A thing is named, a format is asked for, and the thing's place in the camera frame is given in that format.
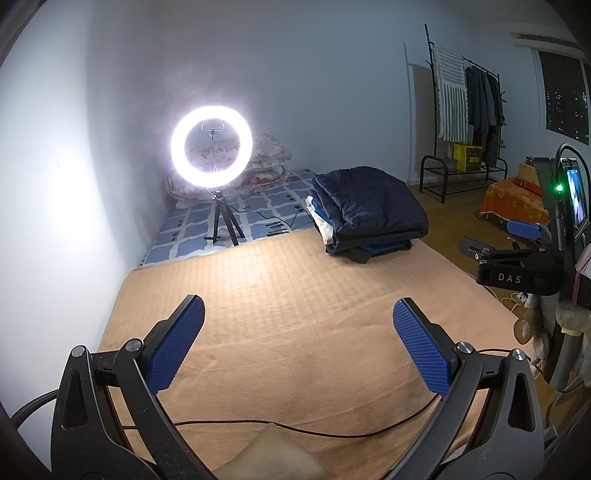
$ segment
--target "das logo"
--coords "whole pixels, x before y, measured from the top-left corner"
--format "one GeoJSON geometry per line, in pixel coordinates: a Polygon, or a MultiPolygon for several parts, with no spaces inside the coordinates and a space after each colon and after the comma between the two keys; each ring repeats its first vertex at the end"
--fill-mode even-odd
{"type": "Polygon", "coordinates": [[[521,275],[505,275],[504,273],[499,273],[499,281],[518,284],[521,283],[521,275]]]}

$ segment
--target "yellow box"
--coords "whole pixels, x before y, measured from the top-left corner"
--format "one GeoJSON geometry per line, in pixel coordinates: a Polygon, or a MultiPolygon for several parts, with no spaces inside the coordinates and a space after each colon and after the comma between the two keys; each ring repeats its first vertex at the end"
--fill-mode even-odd
{"type": "Polygon", "coordinates": [[[453,158],[457,160],[458,170],[479,171],[482,163],[482,147],[454,143],[453,158]]]}

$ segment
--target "tripod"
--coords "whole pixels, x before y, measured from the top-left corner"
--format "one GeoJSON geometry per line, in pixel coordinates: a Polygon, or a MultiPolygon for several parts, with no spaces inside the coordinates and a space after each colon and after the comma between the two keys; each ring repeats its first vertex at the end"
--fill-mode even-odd
{"type": "Polygon", "coordinates": [[[223,217],[223,221],[226,222],[226,227],[228,229],[228,233],[230,234],[230,238],[232,239],[232,243],[234,244],[234,246],[237,246],[238,245],[238,238],[236,237],[236,232],[234,231],[234,226],[236,227],[236,231],[238,232],[238,235],[240,236],[240,238],[245,238],[244,233],[242,232],[242,229],[240,228],[240,225],[238,225],[238,220],[236,220],[236,217],[234,216],[232,209],[223,199],[222,192],[220,192],[219,190],[216,190],[216,193],[213,194],[212,197],[213,197],[213,200],[216,202],[216,212],[215,212],[216,217],[213,220],[213,236],[207,236],[207,237],[205,237],[205,240],[213,240],[214,244],[219,240],[219,237],[217,235],[217,226],[219,225],[219,222],[220,222],[220,213],[221,213],[222,217],[223,217]]]}
{"type": "MultiPolygon", "coordinates": [[[[217,164],[216,164],[216,150],[214,145],[214,140],[216,138],[216,132],[223,132],[225,125],[222,124],[221,127],[210,127],[206,128],[205,125],[202,125],[202,130],[204,132],[209,132],[209,136],[212,138],[212,154],[213,154],[213,171],[217,171],[217,164]]],[[[245,238],[240,225],[238,224],[238,220],[234,216],[234,212],[230,208],[230,206],[226,203],[223,197],[223,193],[219,190],[216,190],[216,193],[209,192],[212,196],[214,202],[216,203],[216,211],[215,211],[215,218],[213,220],[213,236],[205,237],[205,240],[212,240],[213,244],[220,239],[217,235],[217,227],[219,226],[220,222],[220,214],[222,214],[223,221],[226,223],[226,227],[228,229],[228,233],[230,234],[230,238],[232,239],[232,243],[236,247],[238,245],[238,238],[236,237],[236,232],[240,238],[245,238]]]]}

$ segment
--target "stuffed toy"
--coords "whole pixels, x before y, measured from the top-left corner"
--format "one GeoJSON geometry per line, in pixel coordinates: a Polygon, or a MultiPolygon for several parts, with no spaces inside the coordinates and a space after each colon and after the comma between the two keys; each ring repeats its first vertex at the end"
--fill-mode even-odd
{"type": "Polygon", "coordinates": [[[535,357],[532,359],[532,364],[538,365],[546,360],[550,350],[550,338],[544,330],[540,297],[530,293],[511,296],[510,300],[514,302],[511,312],[517,317],[513,325],[513,334],[521,345],[532,342],[535,357]]]}

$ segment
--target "navy blue comforter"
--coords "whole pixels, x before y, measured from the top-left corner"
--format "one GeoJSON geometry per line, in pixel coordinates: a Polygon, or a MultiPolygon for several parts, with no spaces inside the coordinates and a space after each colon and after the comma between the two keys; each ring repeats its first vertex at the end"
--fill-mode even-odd
{"type": "Polygon", "coordinates": [[[421,238],[427,214],[406,184],[372,167],[317,175],[316,200],[334,229],[335,251],[421,238]]]}

